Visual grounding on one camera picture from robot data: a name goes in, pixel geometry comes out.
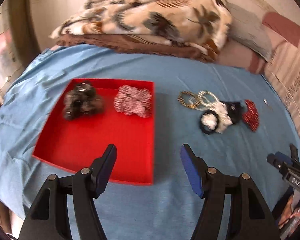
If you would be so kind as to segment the dark red dotted scrunchie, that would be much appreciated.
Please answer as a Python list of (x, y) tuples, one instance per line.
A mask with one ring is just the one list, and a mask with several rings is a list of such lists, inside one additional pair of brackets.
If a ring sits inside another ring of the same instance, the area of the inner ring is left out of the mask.
[(248, 99), (245, 99), (245, 104), (247, 110), (243, 113), (242, 120), (252, 132), (256, 132), (259, 127), (259, 114), (256, 105), (254, 102)]

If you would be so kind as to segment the black hair claw clip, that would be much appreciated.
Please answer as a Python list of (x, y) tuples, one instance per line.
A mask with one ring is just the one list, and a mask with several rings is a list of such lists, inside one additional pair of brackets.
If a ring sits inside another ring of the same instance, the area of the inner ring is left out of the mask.
[(230, 117), (232, 124), (235, 125), (239, 123), (242, 119), (243, 115), (243, 106), (239, 101), (236, 102), (226, 102), (221, 101), (226, 106), (226, 110), (228, 111), (228, 116)]

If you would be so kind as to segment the white spotted scrunchie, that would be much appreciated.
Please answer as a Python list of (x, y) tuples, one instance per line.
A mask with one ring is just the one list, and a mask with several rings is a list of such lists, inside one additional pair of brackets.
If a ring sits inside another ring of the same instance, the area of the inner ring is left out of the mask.
[(199, 127), (203, 133), (211, 135), (213, 133), (222, 134), (232, 125), (228, 116), (226, 106), (221, 103), (215, 103), (208, 110), (204, 111), (200, 117)]

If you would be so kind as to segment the grey brown sheer scrunchie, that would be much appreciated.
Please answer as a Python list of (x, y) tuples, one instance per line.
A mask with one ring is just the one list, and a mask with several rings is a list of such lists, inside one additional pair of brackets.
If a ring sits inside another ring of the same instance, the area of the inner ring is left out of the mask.
[(63, 117), (74, 120), (81, 115), (97, 114), (104, 111), (104, 100), (97, 94), (89, 81), (77, 83), (64, 96)]

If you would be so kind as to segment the red white plaid scrunchie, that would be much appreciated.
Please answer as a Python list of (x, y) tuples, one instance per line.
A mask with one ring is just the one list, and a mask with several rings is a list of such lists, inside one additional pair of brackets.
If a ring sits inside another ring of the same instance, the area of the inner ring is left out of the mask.
[(124, 85), (119, 87), (114, 98), (114, 108), (125, 115), (137, 115), (141, 118), (151, 116), (152, 95), (149, 90)]

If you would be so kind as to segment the blue bed cloth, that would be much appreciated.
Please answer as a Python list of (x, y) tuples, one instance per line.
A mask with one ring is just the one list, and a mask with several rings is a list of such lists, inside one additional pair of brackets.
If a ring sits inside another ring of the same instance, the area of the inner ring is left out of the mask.
[[(118, 54), (82, 44), (38, 55), (8, 89), (0, 108), (0, 200), (24, 218), (47, 176), (65, 171), (32, 157), (39, 133), (56, 101), (76, 77), (147, 80), (155, 84), (155, 163), (152, 186), (108, 184), (96, 201), (108, 239), (190, 239), (203, 201), (192, 191), (180, 159), (189, 144), (195, 155), (222, 173), (251, 175), (270, 209), (287, 190), (267, 163), (270, 153), (300, 150), (296, 127), (262, 75), (240, 68), (176, 57)], [(182, 90), (209, 90), (224, 101), (253, 101), (260, 125), (245, 124), (205, 135), (200, 113), (177, 100)]]

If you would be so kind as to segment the striped floral cushion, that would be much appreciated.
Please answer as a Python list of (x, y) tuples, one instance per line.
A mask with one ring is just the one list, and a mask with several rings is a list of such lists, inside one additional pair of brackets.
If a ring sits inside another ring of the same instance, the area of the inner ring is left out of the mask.
[(264, 75), (289, 111), (300, 137), (300, 50), (288, 42), (279, 44)]

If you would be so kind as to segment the red tray box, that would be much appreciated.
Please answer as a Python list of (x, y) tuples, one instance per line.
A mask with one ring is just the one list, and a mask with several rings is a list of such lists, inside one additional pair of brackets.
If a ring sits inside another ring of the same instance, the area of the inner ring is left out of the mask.
[(109, 144), (117, 148), (110, 176), (114, 183), (148, 186), (154, 183), (155, 98), (147, 118), (115, 111), (119, 87), (129, 85), (155, 94), (152, 81), (89, 79), (105, 102), (102, 113), (68, 121), (63, 116), (64, 97), (81, 79), (72, 79), (53, 107), (39, 135), (33, 157), (67, 172), (77, 172), (100, 157)]

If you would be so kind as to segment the grey pillow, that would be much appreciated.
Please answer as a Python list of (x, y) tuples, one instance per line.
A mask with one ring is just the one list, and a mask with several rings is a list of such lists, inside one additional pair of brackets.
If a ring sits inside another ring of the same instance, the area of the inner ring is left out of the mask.
[(232, 15), (228, 37), (269, 61), (272, 56), (272, 44), (261, 20), (253, 12), (233, 3), (228, 3), (228, 9)]

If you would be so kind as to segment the floral leaf blanket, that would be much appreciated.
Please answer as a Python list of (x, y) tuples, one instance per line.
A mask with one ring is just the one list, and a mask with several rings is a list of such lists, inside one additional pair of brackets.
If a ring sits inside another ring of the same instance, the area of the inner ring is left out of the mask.
[(50, 38), (66, 47), (91, 44), (213, 62), (231, 25), (226, 0), (86, 0)]

